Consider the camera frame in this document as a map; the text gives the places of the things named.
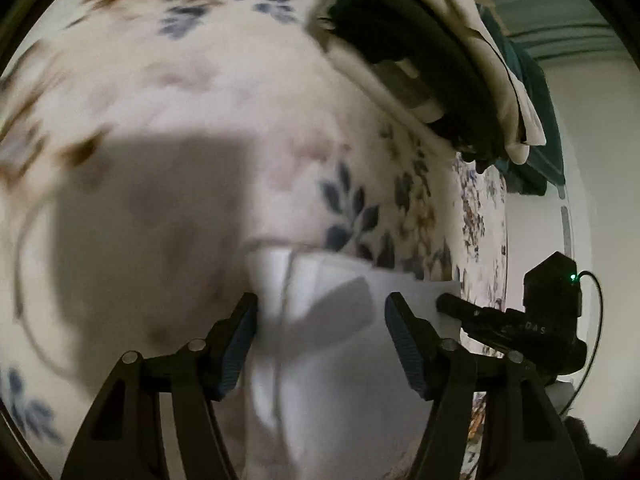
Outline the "white t-shirt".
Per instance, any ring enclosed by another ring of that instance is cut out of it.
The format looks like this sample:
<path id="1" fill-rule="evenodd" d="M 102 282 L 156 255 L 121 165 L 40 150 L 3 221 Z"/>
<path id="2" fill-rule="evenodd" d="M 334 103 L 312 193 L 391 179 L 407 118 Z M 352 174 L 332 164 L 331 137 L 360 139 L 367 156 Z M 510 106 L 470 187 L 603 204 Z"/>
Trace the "white t-shirt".
<path id="1" fill-rule="evenodd" d="M 431 405 L 411 390 L 384 320 L 400 292 L 439 336 L 460 325 L 420 281 L 335 252 L 264 246 L 245 259 L 258 329 L 244 367 L 247 479 L 403 479 Z"/>

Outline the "white headboard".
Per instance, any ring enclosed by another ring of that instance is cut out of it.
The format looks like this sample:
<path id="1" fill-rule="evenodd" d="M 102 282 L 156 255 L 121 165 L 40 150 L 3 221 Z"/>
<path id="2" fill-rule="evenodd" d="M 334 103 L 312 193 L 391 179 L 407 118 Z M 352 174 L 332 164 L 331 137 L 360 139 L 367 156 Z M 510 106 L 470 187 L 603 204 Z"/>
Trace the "white headboard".
<path id="1" fill-rule="evenodd" d="M 506 305 L 509 307 L 521 307 L 524 274 L 554 252 L 574 259 L 581 271 L 596 270 L 589 194 L 573 155 L 564 157 L 564 169 L 562 188 L 550 184 L 543 196 L 506 196 Z"/>

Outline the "dark green blanket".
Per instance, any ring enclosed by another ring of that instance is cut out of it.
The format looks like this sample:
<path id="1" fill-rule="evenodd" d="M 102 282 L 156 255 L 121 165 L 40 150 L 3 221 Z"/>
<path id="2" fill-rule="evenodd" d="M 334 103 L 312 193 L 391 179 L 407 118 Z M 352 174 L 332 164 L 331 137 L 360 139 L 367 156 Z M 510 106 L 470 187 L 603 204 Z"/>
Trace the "dark green blanket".
<path id="1" fill-rule="evenodd" d="M 509 193 L 544 196 L 549 184 L 556 188 L 565 185 L 560 129 L 546 76 L 529 53 L 502 32 L 486 6 L 478 4 L 477 10 L 506 66 L 520 83 L 520 95 L 527 96 L 524 118 L 528 131 L 522 134 L 522 142 L 528 145 L 526 161 L 499 162 L 498 168 Z"/>

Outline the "floral bed sheet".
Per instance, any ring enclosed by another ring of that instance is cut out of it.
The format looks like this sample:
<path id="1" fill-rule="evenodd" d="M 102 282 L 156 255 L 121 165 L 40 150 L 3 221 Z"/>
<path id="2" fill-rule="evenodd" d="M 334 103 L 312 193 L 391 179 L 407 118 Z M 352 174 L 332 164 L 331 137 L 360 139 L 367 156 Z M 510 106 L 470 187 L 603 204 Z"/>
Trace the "floral bed sheet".
<path id="1" fill-rule="evenodd" d="M 506 296 L 506 191 L 326 53 L 320 0 L 55 0 L 1 78 L 1 399 L 60 478 L 116 361 L 176 352 L 264 246 Z M 215 412 L 244 477 L 244 368 Z"/>

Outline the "folded black garment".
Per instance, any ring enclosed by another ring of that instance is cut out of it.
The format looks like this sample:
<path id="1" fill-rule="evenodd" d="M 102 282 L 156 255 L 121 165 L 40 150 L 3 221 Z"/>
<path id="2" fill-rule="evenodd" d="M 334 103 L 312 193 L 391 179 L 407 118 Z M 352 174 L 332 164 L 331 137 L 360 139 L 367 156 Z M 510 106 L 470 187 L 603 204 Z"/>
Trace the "folded black garment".
<path id="1" fill-rule="evenodd" d="M 333 33 L 399 102 L 481 170 L 506 156 L 488 83 L 462 41 L 419 0 L 335 0 Z"/>

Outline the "green curtain right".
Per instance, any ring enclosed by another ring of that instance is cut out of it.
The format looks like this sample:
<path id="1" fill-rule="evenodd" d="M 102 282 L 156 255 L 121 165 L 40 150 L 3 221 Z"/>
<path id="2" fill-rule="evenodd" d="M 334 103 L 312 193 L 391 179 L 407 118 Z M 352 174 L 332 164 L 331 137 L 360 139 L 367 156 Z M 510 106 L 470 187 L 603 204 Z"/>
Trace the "green curtain right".
<path id="1" fill-rule="evenodd" d="M 538 62 L 626 56 L 623 41 L 589 0 L 475 0 L 506 38 Z"/>

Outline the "folded beige garment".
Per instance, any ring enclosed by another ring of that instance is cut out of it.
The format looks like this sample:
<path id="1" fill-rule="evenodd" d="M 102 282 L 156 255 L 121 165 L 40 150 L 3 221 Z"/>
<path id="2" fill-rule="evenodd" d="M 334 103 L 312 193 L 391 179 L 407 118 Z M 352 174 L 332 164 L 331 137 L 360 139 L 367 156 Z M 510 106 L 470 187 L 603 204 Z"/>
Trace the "folded beige garment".
<path id="1" fill-rule="evenodd" d="M 375 76 L 373 68 L 362 55 L 345 40 L 333 33 L 328 9 L 335 0 L 320 0 L 314 19 L 326 36 L 326 53 L 335 66 L 360 87 L 367 96 L 386 112 L 392 114 L 408 127 L 424 127 L 434 133 L 423 122 L 410 113 Z M 472 59 L 488 83 L 494 99 L 499 126 L 502 129 L 506 156 L 511 162 L 522 164 L 528 155 L 528 145 L 522 142 L 522 134 L 527 133 L 524 112 L 527 96 L 518 91 L 520 83 L 513 76 L 502 57 L 496 43 L 483 24 L 475 0 L 419 0 L 425 3 L 462 41 L 471 53 Z"/>

